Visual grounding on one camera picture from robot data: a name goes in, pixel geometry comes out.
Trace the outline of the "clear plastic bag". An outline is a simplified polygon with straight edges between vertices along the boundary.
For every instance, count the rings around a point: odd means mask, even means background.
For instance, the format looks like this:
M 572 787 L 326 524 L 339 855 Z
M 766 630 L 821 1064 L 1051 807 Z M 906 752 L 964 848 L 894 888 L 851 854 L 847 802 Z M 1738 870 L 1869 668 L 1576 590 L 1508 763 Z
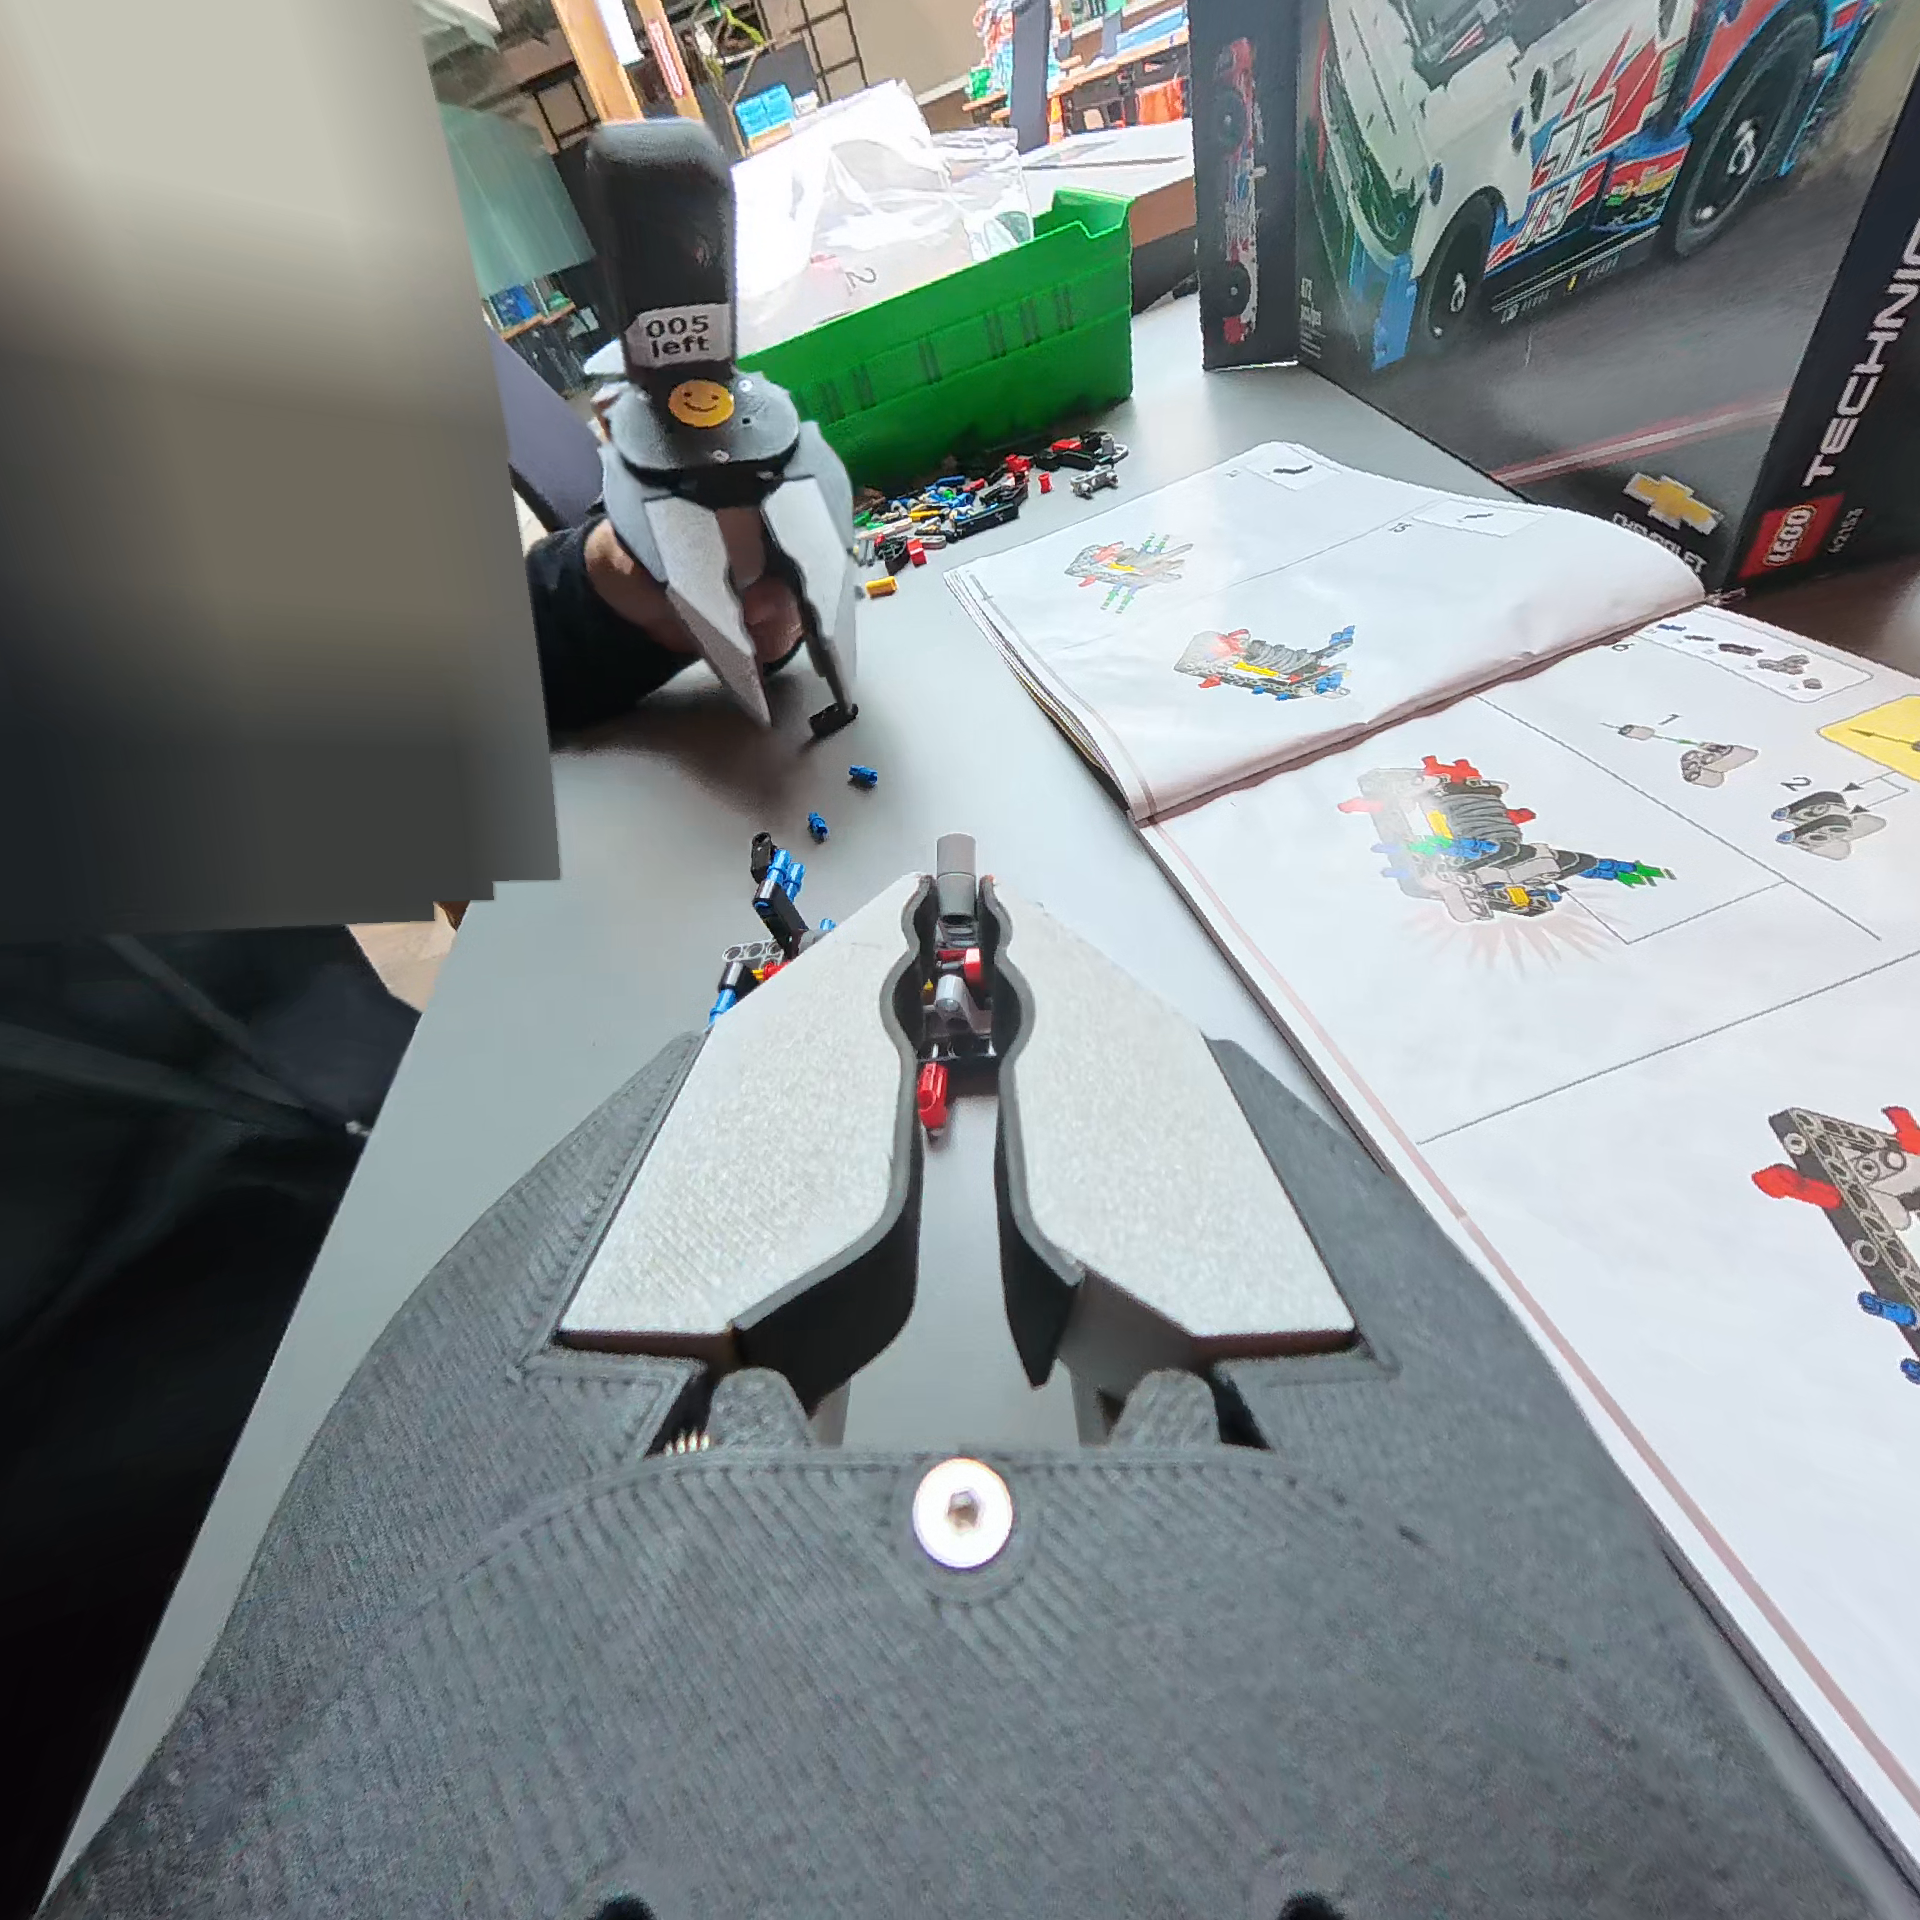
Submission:
M 1035 232 L 1013 131 L 934 135 L 895 81 L 803 116 L 731 178 L 738 356 L 962 272 Z

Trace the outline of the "shelf of colourful bins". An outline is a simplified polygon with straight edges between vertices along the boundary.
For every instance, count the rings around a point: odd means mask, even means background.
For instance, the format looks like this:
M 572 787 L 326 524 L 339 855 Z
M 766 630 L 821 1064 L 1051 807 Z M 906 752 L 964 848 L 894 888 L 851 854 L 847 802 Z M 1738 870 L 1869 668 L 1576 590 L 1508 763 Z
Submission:
M 1186 3 L 1050 6 L 1047 139 L 1139 127 L 1170 127 L 1191 113 Z M 972 127 L 1007 124 L 1015 6 L 982 3 L 980 55 L 966 73 Z

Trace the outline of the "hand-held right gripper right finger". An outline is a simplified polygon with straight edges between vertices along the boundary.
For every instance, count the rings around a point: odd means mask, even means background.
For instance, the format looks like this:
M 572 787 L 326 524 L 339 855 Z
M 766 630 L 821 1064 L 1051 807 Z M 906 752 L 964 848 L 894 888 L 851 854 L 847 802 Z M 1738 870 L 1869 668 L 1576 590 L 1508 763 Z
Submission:
M 1031 1386 L 1355 1348 L 1360 1331 L 1198 1026 L 1047 910 L 994 924 L 994 1194 Z

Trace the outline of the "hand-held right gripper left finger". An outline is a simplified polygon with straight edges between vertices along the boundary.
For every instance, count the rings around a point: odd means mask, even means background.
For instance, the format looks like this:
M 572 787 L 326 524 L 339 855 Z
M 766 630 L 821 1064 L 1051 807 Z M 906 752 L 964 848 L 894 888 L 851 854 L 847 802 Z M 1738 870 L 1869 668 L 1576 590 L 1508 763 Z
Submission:
M 895 987 L 920 875 L 708 1026 L 557 1324 L 589 1354 L 782 1374 L 828 1401 L 916 1298 L 920 1135 Z

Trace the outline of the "person's left forearm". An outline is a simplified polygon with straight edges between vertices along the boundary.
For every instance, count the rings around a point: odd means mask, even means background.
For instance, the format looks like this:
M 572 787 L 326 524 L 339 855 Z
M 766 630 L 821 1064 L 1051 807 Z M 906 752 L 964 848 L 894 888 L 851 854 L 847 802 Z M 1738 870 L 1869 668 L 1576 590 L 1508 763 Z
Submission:
M 594 512 L 581 527 L 546 536 L 524 555 L 544 718 L 552 739 L 628 714 L 693 664 L 655 650 L 592 595 L 584 536 L 600 516 Z

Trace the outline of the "lego instruction booklet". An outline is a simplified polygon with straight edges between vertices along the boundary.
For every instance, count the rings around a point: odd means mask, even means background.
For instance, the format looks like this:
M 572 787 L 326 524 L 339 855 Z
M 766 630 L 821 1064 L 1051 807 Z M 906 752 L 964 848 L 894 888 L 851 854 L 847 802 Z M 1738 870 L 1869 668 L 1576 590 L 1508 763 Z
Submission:
M 1296 444 L 946 584 L 1916 1857 L 1916 680 Z

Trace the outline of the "lego set box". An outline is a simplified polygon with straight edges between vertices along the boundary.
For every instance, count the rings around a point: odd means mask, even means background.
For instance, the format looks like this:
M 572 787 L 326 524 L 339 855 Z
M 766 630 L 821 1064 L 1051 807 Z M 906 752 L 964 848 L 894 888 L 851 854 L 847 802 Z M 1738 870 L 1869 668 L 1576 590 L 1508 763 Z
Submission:
M 1188 6 L 1204 363 L 1711 590 L 1916 552 L 1916 3 Z

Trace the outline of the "lego chassis assembly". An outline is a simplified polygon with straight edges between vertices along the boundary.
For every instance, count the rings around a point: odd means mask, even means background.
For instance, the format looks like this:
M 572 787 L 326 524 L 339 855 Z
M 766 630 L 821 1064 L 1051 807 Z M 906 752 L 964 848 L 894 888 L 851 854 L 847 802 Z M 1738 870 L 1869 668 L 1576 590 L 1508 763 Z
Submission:
M 918 1012 L 910 1022 L 916 1042 L 916 1108 L 925 1138 L 942 1138 L 954 1094 L 998 1064 L 994 1039 L 998 934 L 975 871 L 975 844 L 962 833 L 934 848 L 931 906 L 918 910 L 916 942 Z M 751 906 L 762 938 L 724 951 L 706 1022 L 712 1025 L 751 996 L 773 975 L 816 947 L 834 924 L 808 924 L 799 910 L 804 862 L 775 838 L 751 840 Z

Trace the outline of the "green plastic bin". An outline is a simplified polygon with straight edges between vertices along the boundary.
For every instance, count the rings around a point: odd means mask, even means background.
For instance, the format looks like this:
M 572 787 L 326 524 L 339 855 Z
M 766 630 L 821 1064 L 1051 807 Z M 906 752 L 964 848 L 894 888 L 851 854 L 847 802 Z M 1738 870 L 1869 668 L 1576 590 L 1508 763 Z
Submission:
M 1020 247 L 744 355 L 859 489 L 951 474 L 1133 390 L 1128 204 L 1063 188 Z

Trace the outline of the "pile of loose lego parts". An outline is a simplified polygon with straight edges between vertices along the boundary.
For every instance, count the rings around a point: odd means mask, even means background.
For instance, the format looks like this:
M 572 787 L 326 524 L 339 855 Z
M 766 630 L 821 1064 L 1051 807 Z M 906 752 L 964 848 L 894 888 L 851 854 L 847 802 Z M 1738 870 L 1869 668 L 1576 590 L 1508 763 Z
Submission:
M 940 475 L 903 495 L 866 491 L 855 500 L 855 563 L 888 576 L 927 555 L 1020 519 L 1024 503 L 1056 488 L 1093 496 L 1118 484 L 1128 449 L 1106 431 L 1088 431 L 1013 449 L 997 460 Z

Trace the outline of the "person's left hand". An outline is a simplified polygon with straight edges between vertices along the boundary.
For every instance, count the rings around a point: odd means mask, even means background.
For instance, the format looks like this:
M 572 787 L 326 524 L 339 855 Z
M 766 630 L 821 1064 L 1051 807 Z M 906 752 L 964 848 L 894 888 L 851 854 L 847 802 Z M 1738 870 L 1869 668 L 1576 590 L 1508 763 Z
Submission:
M 773 670 L 804 643 L 804 616 L 789 584 L 763 566 L 762 521 L 757 512 L 724 510 L 717 516 L 727 553 L 736 568 L 736 606 L 744 631 L 755 640 L 757 660 Z M 596 519 L 583 542 L 584 578 L 596 602 L 613 618 L 634 627 L 646 643 L 671 659 L 702 657 L 699 643 L 674 610 L 660 584 L 616 539 L 606 516 Z

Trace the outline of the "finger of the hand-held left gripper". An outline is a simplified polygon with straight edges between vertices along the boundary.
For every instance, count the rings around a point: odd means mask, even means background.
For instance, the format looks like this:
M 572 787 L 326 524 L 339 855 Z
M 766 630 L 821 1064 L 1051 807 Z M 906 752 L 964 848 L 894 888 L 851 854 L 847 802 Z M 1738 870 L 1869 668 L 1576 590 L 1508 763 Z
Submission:
M 627 465 L 603 465 L 603 507 L 613 537 L 663 590 L 733 704 L 770 728 L 762 659 L 738 600 L 766 575 L 762 506 L 712 507 Z
M 847 472 L 821 432 L 799 432 L 790 460 L 759 506 L 770 568 L 799 606 L 807 660 L 831 695 L 855 708 L 858 559 Z

